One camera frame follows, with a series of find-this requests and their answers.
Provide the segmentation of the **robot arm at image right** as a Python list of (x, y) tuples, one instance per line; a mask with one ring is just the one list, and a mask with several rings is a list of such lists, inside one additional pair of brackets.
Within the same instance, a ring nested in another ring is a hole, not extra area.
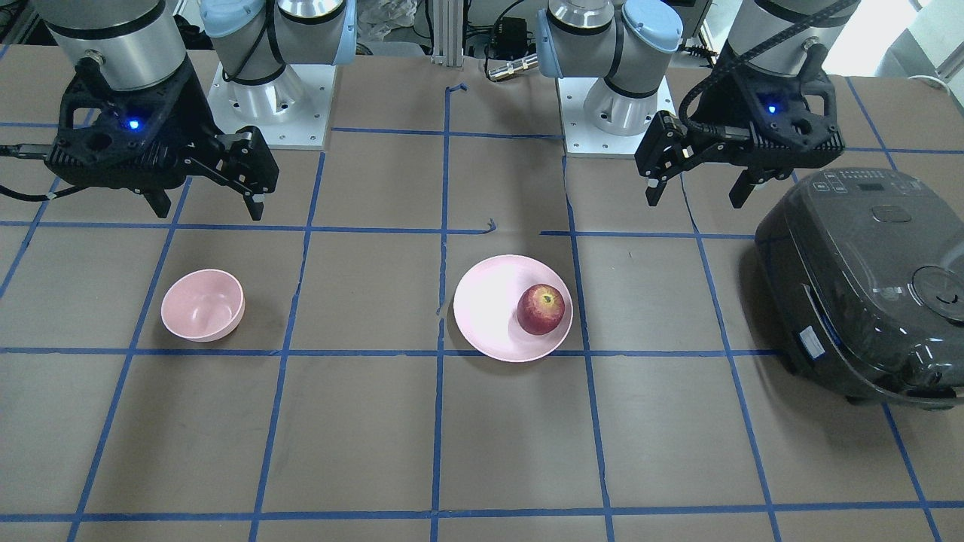
[(743, 1), (712, 71), (675, 112), (657, 105), (684, 23), (662, 1), (550, 1), (535, 35), (541, 74), (595, 79), (586, 113), (613, 135), (642, 135), (634, 160), (650, 206), (669, 179), (702, 163), (743, 171), (751, 192), (797, 168), (822, 168), (846, 150), (834, 85), (823, 64), (855, 1)]

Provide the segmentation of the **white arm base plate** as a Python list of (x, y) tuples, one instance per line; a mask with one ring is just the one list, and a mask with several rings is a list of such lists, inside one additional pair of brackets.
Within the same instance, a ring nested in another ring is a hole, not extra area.
[(641, 99), (620, 95), (602, 77), (561, 78), (557, 90), (568, 157), (633, 158), (655, 114), (676, 110), (665, 77)]
[(272, 150), (323, 151), (337, 75), (333, 65), (290, 65), (274, 81), (245, 86), (224, 81), (218, 66), (208, 104), (221, 130), (256, 126)]

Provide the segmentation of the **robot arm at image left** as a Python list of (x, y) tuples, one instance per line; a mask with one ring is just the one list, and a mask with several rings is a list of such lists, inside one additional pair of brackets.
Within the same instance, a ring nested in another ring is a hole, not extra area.
[(217, 120), (164, 1), (37, 1), (35, 10), (75, 76), (49, 145), (11, 145), (5, 157), (39, 159), (68, 187), (127, 190), (159, 218), (169, 190), (203, 176), (262, 219), (279, 166), (272, 145), (321, 116), (321, 88), (297, 66), (346, 65), (357, 52), (354, 1), (203, 1), (203, 31), (219, 57), (215, 83), (230, 109)]

